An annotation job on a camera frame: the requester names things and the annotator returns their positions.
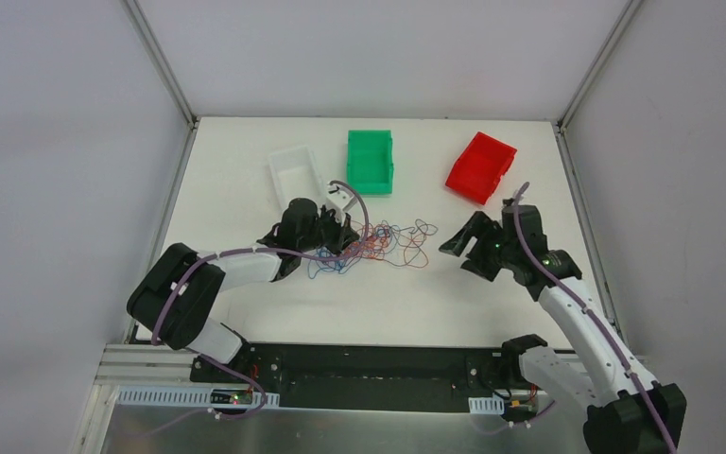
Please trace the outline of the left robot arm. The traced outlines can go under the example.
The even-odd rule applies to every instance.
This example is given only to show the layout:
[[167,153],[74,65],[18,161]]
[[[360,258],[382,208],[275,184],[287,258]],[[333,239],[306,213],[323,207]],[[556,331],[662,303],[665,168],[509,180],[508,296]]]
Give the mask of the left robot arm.
[[219,293],[248,284],[276,282],[296,270],[312,251],[332,256],[351,251],[359,234],[349,214],[292,200],[279,222],[256,243],[222,253],[201,254],[183,243],[169,246],[130,295],[129,315],[173,350],[187,349],[214,358],[228,382],[243,380],[251,358],[243,340],[211,318]]

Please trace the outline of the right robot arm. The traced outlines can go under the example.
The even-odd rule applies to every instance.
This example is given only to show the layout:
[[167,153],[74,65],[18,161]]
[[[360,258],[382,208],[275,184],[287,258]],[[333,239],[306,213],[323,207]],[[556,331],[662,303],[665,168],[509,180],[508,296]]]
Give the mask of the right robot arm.
[[592,453],[676,452],[683,391],[663,384],[597,312],[574,259],[549,248],[536,206],[508,200],[501,216],[474,212],[440,252],[463,256],[464,270],[490,282],[510,271],[562,331],[584,371],[564,363],[540,336],[524,335],[503,342],[497,379],[513,388],[532,384],[581,419]]

